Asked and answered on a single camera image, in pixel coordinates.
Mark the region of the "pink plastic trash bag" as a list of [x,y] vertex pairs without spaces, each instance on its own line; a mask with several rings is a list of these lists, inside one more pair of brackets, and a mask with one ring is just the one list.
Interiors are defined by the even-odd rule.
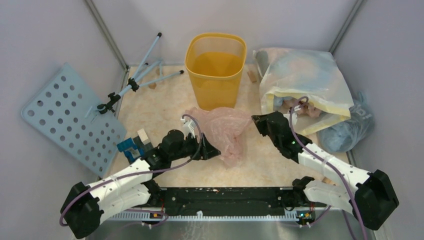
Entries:
[[210,111],[193,107],[184,113],[197,120],[206,139],[221,152],[219,158],[227,167],[241,164],[244,152],[242,134],[252,123],[249,113],[230,107]]

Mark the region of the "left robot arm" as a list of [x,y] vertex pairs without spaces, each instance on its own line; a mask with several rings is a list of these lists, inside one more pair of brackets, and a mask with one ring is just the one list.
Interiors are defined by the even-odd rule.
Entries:
[[154,178],[172,170],[172,161],[208,160],[219,155],[221,151],[209,143],[204,133],[198,139],[173,129],[158,146],[118,173],[87,185],[75,184],[60,210],[59,223],[69,227],[77,239],[83,239],[113,215],[135,206],[156,206],[161,189]]

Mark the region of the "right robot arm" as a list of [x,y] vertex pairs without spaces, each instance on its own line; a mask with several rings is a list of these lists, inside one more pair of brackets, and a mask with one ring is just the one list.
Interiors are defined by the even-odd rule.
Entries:
[[377,231],[399,206],[389,176],[377,169],[357,168],[326,152],[309,138],[293,134],[289,120],[280,112],[252,115],[262,136],[270,138],[287,159],[303,165],[333,181],[324,183],[303,177],[293,181],[293,200],[299,206],[323,203],[352,214],[365,228]]

